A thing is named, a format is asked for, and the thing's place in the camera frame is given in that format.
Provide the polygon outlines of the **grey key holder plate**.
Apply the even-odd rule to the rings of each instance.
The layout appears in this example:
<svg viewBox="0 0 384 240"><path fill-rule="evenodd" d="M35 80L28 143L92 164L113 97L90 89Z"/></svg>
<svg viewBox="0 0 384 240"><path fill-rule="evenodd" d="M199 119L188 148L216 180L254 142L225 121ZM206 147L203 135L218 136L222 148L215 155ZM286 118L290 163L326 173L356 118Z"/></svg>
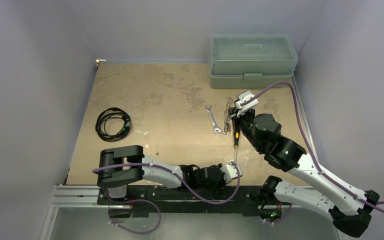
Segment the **grey key holder plate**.
<svg viewBox="0 0 384 240"><path fill-rule="evenodd" d="M229 109L234 106L234 100L231 97L227 98L225 110L224 110L224 122L223 122L223 135L231 133L231 119Z"/></svg>

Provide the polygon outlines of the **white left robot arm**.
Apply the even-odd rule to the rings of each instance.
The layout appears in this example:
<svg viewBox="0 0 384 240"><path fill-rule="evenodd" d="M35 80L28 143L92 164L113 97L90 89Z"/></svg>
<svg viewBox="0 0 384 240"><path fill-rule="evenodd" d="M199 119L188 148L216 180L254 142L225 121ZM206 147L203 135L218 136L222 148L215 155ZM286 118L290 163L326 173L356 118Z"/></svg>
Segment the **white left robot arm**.
<svg viewBox="0 0 384 240"><path fill-rule="evenodd" d="M127 186L141 180L174 190L218 190L238 176L233 164L208 167L164 164L145 155L140 145L102 150L99 167L92 172L97 175L97 185L106 189L110 199L118 205L129 199Z"/></svg>

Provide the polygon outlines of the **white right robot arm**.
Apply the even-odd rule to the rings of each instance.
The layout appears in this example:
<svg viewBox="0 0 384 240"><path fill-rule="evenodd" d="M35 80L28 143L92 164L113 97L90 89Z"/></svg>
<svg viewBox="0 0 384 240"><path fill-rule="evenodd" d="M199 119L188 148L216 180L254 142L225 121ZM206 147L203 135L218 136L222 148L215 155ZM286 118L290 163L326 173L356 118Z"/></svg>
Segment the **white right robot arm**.
<svg viewBox="0 0 384 240"><path fill-rule="evenodd" d="M377 192L361 190L327 170L304 147L282 135L282 125L271 114L230 107L227 115L235 134L242 133L269 165L311 186L306 189L270 176L260 191L264 202L298 205L331 220L337 230L350 237L363 235L380 198Z"/></svg>

